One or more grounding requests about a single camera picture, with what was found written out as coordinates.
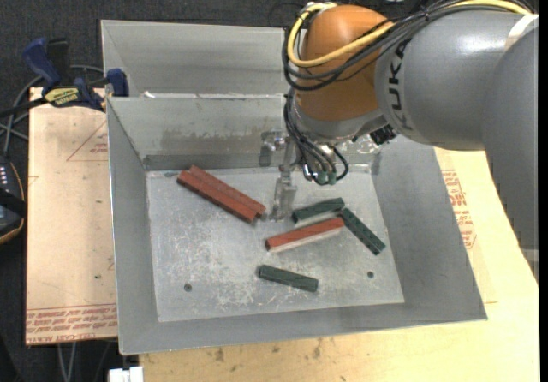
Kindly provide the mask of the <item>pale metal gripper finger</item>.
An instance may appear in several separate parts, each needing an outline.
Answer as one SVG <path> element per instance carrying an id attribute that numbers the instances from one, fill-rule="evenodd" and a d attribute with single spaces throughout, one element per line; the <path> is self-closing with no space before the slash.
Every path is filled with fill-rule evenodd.
<path id="1" fill-rule="evenodd" d="M 280 213 L 282 218 L 285 218 L 292 212 L 296 193 L 297 187 L 295 185 L 282 185 L 280 193 Z"/>
<path id="2" fill-rule="evenodd" d="M 284 217 L 283 208 L 284 180 L 278 177 L 274 189 L 274 198 L 270 213 L 270 220 L 281 220 Z"/>

